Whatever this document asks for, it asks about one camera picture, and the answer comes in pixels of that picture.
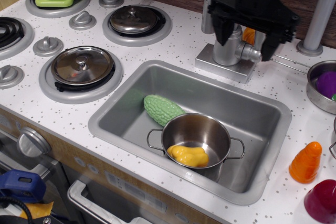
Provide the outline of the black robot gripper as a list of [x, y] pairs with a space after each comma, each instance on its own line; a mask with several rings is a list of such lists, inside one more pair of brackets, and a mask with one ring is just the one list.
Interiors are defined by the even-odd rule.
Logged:
[[300, 18], [280, 0], [211, 0], [216, 39], [225, 45], [240, 24], [266, 34], [261, 48], [262, 61], [269, 61], [281, 43], [291, 42]]

